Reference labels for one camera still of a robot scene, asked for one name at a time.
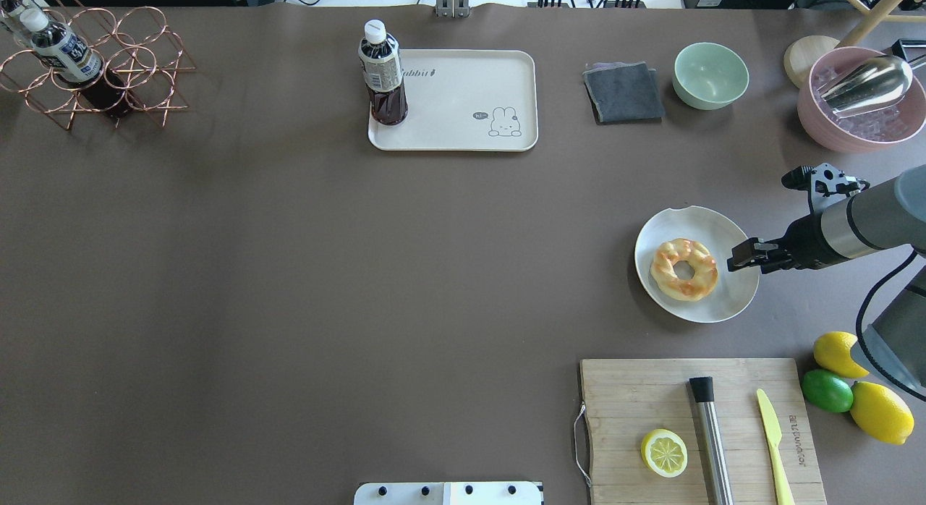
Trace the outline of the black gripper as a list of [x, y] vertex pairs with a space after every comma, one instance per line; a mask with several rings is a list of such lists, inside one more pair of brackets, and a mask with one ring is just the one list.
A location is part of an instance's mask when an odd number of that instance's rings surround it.
[[730, 272], [758, 267], [761, 273], [782, 270], [821, 270], [833, 265], [833, 248], [821, 231], [821, 216], [806, 216], [792, 222], [785, 235], [763, 241], [750, 237], [731, 248], [727, 260]]

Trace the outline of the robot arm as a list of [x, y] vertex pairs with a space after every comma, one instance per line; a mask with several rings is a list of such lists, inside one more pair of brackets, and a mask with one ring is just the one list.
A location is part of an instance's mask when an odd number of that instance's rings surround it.
[[[925, 249], [925, 169], [909, 169], [870, 185], [823, 163], [798, 166], [783, 175], [783, 186], [805, 191], [810, 212], [774, 240], [750, 237], [732, 248], [729, 271], [758, 266], [764, 273], [821, 270], [871, 253], [903, 247], [912, 254], [906, 268]], [[854, 322], [857, 345], [852, 357], [916, 399], [924, 399], [925, 272], [920, 271], [880, 315], [865, 323], [876, 289], [864, 298]]]

